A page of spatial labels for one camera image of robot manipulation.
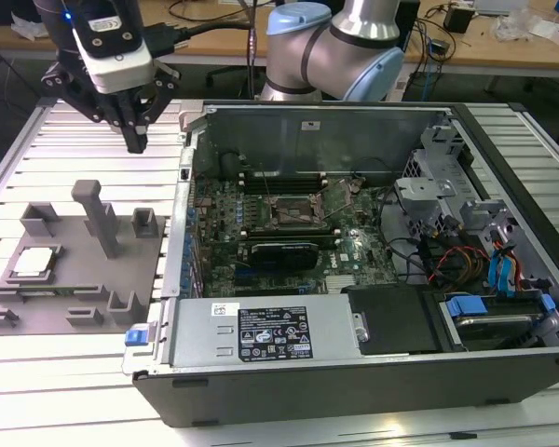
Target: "wire bundle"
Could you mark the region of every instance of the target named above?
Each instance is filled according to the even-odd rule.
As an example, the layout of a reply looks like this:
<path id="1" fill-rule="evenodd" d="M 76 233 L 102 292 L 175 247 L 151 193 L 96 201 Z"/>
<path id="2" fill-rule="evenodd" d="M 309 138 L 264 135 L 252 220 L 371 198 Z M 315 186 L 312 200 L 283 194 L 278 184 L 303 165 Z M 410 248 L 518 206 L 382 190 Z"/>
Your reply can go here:
<path id="1" fill-rule="evenodd" d="M 437 27 L 439 30 L 441 30 L 442 32 L 447 34 L 447 36 L 451 39 L 452 45 L 448 49 L 447 54 L 439 56 L 437 54 L 434 54 L 430 50 L 431 43 L 432 43 L 433 39 L 429 37 L 428 26 L 427 26 L 428 24 Z M 414 30 L 417 31 L 420 34 L 420 44 L 421 44 L 421 51 L 422 52 L 421 52 L 421 55 L 420 55 L 420 60 L 418 61 L 418 64 L 416 65 L 415 70 L 410 75 L 410 79 L 408 80 L 408 87 L 410 87 L 411 85 L 419 86 L 419 84 L 415 83 L 415 81 L 420 76 L 420 72 L 422 71 L 423 73 L 427 73 L 425 83 L 420 84 L 420 85 L 423 86 L 422 101 L 425 101 L 430 97 L 430 95 L 432 94 L 432 92 L 436 88 L 437 83 L 441 79 L 443 65 L 447 61 L 451 60 L 451 58 L 453 58 L 454 54 L 456 54 L 457 42 L 456 42 L 456 38 L 454 37 L 454 35 L 451 34 L 449 31 L 447 31 L 442 25 L 440 25 L 439 23 L 437 23 L 433 20 L 429 20 L 429 19 L 426 19 L 426 18 L 425 19 L 416 19 L 416 24 L 415 24 Z M 434 62 L 437 63 L 437 69 L 433 73 L 431 71 L 431 65 Z M 430 82 L 430 79 L 433 76 L 434 76 L 434 80 L 432 82 Z"/>
<path id="2" fill-rule="evenodd" d="M 497 250 L 503 249 L 503 243 L 500 240 L 495 241 L 493 243 L 493 246 Z M 510 259 L 511 265 L 513 267 L 513 286 L 517 291 L 520 291 L 522 289 L 522 264 L 511 251 L 506 253 L 506 257 Z"/>
<path id="3" fill-rule="evenodd" d="M 230 12 L 228 14 L 224 14 L 218 17 L 208 17 L 208 18 L 195 18 L 195 17 L 188 17 L 183 14 L 178 14 L 174 11 L 174 8 L 178 5 L 184 3 L 184 0 L 179 0 L 174 2 L 173 4 L 168 7 L 168 13 L 176 19 L 186 20 L 193 23 L 210 23 L 211 25 L 220 24 L 220 23 L 248 23 L 250 25 L 249 34 L 247 37 L 247 46 L 246 46 L 246 66 L 247 66 L 247 88 L 249 90 L 249 97 L 250 99 L 254 99 L 255 95 L 255 85 L 254 85 L 254 61 L 256 59 L 257 54 L 257 32 L 256 32 L 256 13 L 258 7 L 264 7 L 265 5 L 269 5 L 273 3 L 273 0 L 259 4 L 258 0 L 252 0 L 252 7 L 249 7 L 245 0 L 239 0 L 242 9 L 238 11 Z M 242 13 L 246 13 L 248 22 L 245 22 L 242 19 L 237 20 L 237 16 Z"/>
<path id="4" fill-rule="evenodd" d="M 484 271 L 486 263 L 489 261 L 486 253 L 471 246 L 455 246 L 450 248 L 441 257 L 434 270 L 440 270 L 445 262 L 452 256 L 458 255 L 464 262 L 464 268 L 453 282 L 443 288 L 444 292 L 456 291 L 458 287 L 478 279 Z M 433 273 L 429 277 L 429 283 L 433 282 L 437 276 Z"/>

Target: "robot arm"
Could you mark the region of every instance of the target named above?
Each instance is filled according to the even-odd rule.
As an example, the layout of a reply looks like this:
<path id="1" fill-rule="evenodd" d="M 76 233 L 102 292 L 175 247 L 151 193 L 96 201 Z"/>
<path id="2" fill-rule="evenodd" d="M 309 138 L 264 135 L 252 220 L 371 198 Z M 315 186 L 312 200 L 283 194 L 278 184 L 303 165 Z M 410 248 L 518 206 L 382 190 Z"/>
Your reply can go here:
<path id="1" fill-rule="evenodd" d="M 168 106 L 180 80 L 178 72 L 155 58 L 197 34 L 250 28 L 229 22 L 190 29 L 164 23 L 143 27 L 137 0 L 34 2 L 58 47 L 57 62 L 42 79 L 44 86 L 91 121 L 107 121 L 135 154 L 144 151 L 147 127 Z"/>
<path id="2" fill-rule="evenodd" d="M 399 0 L 347 0 L 328 7 L 295 3 L 269 16 L 267 84 L 262 99 L 310 101 L 320 91 L 344 101 L 380 101 L 396 81 Z"/>

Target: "wooden table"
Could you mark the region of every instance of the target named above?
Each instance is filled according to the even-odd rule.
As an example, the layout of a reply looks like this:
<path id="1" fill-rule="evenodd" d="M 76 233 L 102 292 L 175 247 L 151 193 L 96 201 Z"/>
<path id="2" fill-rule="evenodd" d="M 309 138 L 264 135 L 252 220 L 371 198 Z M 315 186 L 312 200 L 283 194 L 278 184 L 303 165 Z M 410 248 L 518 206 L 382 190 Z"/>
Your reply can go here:
<path id="1" fill-rule="evenodd" d="M 170 22 L 191 27 L 195 23 L 175 19 L 168 13 L 172 0 L 138 0 L 143 22 L 151 25 Z M 219 5 L 217 0 L 198 0 L 179 5 L 174 11 L 191 18 L 212 18 L 238 11 L 240 7 Z M 265 65 L 267 54 L 267 20 L 271 7 L 257 9 L 257 65 Z M 218 30 L 192 38 L 187 47 L 177 49 L 173 55 L 161 58 L 168 63 L 202 63 L 211 65 L 245 65 L 247 33 L 239 30 Z M 56 47 L 49 39 L 31 42 L 15 34 L 10 27 L 0 26 L 0 51 L 5 57 L 17 59 L 54 59 Z"/>
<path id="2" fill-rule="evenodd" d="M 532 0 L 531 7 L 535 14 L 545 19 L 556 18 L 554 10 L 556 0 Z M 145 24 L 170 21 L 185 26 L 193 23 L 177 20 L 168 14 L 171 0 L 139 0 Z M 422 0 L 420 17 L 434 5 L 443 0 Z M 239 7 L 219 5 L 217 0 L 199 0 L 188 2 L 175 8 L 179 14 L 192 18 L 211 18 L 234 12 Z M 260 7 L 257 12 L 258 58 L 257 65 L 266 64 L 267 38 L 266 24 L 270 7 Z M 436 14 L 432 20 L 443 23 L 444 14 Z M 513 75 L 534 77 L 559 77 L 559 47 L 553 42 L 534 36 L 530 41 L 498 42 L 490 34 L 495 19 L 477 17 L 465 34 L 455 34 L 457 51 L 454 57 L 444 65 L 443 72 L 461 75 Z M 436 27 L 429 25 L 429 36 L 450 40 Z M 236 30 L 214 31 L 198 35 L 188 42 L 188 46 L 178 49 L 173 55 L 162 58 L 168 63 L 203 63 L 212 65 L 244 65 L 246 33 Z M 419 36 L 414 33 L 405 57 L 405 64 L 396 87 L 389 95 L 393 101 L 401 99 L 407 78 L 414 71 L 421 55 Z M 30 42 L 17 36 L 8 27 L 0 27 L 0 51 L 9 58 L 47 59 L 54 58 L 54 45 L 48 39 Z"/>
<path id="3" fill-rule="evenodd" d="M 421 0 L 418 17 L 443 0 Z M 556 0 L 531 0 L 530 10 L 545 20 L 559 22 L 559 14 L 554 11 Z M 445 14 L 435 14 L 430 20 L 443 26 Z M 493 88 L 498 77 L 529 76 L 559 77 L 559 46 L 548 39 L 532 36 L 529 41 L 498 42 L 491 34 L 495 18 L 479 16 L 470 22 L 465 34 L 453 34 L 456 39 L 456 53 L 442 68 L 443 73 L 459 75 L 491 75 Z M 451 43 L 451 38 L 432 24 L 427 25 L 430 38 Z M 420 37 L 413 33 L 406 51 L 405 63 L 396 88 L 389 94 L 390 101 L 400 101 L 409 75 L 416 69 L 421 56 Z"/>

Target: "metal panel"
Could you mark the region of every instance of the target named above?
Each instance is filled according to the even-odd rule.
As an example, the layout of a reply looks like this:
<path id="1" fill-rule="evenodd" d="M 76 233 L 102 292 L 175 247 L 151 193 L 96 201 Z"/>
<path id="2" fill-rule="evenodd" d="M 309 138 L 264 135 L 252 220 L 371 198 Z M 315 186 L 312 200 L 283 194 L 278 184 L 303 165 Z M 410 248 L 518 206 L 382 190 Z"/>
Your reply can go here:
<path id="1" fill-rule="evenodd" d="M 486 134 L 559 231 L 559 146 L 527 113 L 500 106 L 472 106 L 470 111 L 479 123 L 486 124 Z M 476 169 L 476 175 L 487 193 L 498 197 L 497 188 L 482 168 Z"/>

